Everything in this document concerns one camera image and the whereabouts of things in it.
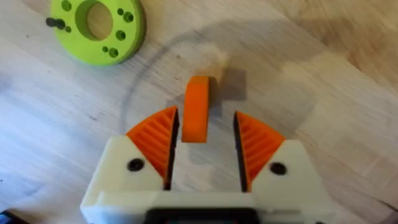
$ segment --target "wood grain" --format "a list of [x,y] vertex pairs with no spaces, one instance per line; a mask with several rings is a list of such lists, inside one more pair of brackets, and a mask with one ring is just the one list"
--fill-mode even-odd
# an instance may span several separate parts
[[177,149],[175,190],[239,190],[236,110],[301,140],[334,223],[393,223],[398,206],[395,1],[142,1],[132,59],[92,67],[45,27],[49,0],[0,8],[0,210],[83,223],[104,145],[168,105],[198,70],[216,77],[208,144]]

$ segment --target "black screw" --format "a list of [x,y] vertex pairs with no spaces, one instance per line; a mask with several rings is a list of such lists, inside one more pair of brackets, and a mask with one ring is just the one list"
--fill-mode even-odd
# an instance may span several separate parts
[[62,19],[54,19],[54,18],[46,18],[45,19],[45,23],[49,26],[49,27],[56,27],[60,30],[63,30],[63,28],[65,28],[66,24],[65,21]]
[[276,175],[285,175],[287,173],[286,166],[280,162],[273,162],[269,169]]
[[127,169],[131,172],[137,172],[144,168],[144,161],[142,159],[132,159],[127,164]]

